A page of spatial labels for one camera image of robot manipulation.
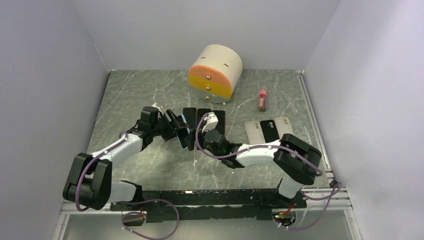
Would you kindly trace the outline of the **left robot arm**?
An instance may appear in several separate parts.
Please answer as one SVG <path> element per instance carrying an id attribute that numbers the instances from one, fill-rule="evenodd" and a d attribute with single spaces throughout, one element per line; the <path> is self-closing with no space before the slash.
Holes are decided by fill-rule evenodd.
<path id="1" fill-rule="evenodd" d="M 63 199 L 75 203 L 80 212 L 100 210 L 109 203 L 139 209 L 145 200 L 143 187 L 127 180 L 113 182 L 114 169 L 145 150 L 155 137 L 167 142 L 179 134 L 188 136 L 188 127 L 171 109 L 162 112 L 157 107 L 145 106 L 135 125 L 121 132 L 117 141 L 74 157 L 62 191 Z"/>

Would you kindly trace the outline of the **bare black phone removed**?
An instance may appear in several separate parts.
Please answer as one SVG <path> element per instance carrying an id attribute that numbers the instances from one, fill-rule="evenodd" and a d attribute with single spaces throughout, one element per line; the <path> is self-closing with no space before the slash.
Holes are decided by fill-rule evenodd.
<path id="1" fill-rule="evenodd" d="M 196 110 L 196 125 L 202 120 L 203 116 L 207 113 L 210 113 L 212 110 L 210 108 L 198 108 Z"/>

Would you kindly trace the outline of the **purple bare phone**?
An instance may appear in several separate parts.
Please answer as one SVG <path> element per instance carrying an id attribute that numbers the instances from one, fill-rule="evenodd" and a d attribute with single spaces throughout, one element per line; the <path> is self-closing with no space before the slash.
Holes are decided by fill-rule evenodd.
<path id="1" fill-rule="evenodd" d="M 217 117 L 218 123 L 215 127 L 220 134 L 225 135 L 225 126 L 226 126 L 226 113 L 224 110 L 213 110 L 212 111 Z"/>

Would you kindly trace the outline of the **blue-grey bare phone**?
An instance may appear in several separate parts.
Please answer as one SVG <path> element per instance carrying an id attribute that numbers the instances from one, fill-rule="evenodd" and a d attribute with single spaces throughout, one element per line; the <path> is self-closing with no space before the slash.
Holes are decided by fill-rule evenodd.
<path id="1" fill-rule="evenodd" d="M 197 109 L 195 107 L 184 107 L 182 114 L 189 128 L 194 129 L 196 127 Z"/>

